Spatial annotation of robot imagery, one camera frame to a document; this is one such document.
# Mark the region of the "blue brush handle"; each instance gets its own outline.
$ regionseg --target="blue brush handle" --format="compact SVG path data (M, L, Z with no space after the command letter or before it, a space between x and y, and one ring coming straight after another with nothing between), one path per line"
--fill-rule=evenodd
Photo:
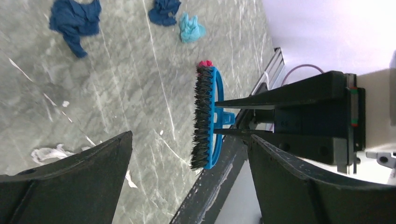
M211 123L209 130L209 151L208 151L208 163L204 167L205 169L211 169L219 160L221 146L223 145L223 135L217 134L216 141L214 142L214 150L212 151L213 145L213 131L214 129L223 128L224 125L233 125L235 124L235 114L224 111L224 108L218 108L214 106L215 95L217 93L217 101L224 101L224 89L223 89L223 80L221 78L220 72L216 67L211 67L212 72L212 83L216 83L216 88L213 88L210 92L212 96L212 104L211 104ZM217 121L214 122L214 114L217 114Z

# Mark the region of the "black strip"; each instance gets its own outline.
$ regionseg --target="black strip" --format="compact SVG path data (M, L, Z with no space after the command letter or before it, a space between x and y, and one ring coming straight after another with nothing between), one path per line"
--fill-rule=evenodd
M267 86L264 84L257 93L266 90ZM253 116L253 110L241 110L231 128L254 129L257 125L251 122ZM226 136L219 161L212 169L202 171L170 224L213 224L243 164L248 160L247 149L241 139Z

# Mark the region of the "brush head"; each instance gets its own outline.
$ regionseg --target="brush head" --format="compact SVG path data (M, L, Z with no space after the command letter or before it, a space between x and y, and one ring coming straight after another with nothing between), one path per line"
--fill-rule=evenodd
M207 165L208 151L211 136L209 134L210 123L211 123L211 104L212 95L211 92L214 88L212 82L211 67L200 66L197 67L197 81L195 83L195 117L194 117L194 135L193 144L194 148L191 152L191 164L192 170L203 168Z

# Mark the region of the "teal cloth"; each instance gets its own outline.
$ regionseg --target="teal cloth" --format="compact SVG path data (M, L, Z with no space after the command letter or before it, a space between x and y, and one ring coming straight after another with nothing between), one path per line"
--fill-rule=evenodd
M188 19L188 14L183 13L179 20L180 38L183 43L191 43L197 41L206 34L204 26L198 23L198 16Z

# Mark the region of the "marble table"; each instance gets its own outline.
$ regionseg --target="marble table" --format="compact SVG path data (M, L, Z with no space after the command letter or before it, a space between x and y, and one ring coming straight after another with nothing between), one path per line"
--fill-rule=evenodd
M207 34L183 44L152 24L152 0L101 0L100 33L77 59L48 29L52 0L0 2L0 174L38 166L31 152L80 152L132 130L115 224L168 223L197 178L189 169L195 66L212 60L226 99L247 96L273 55L259 0L183 0Z

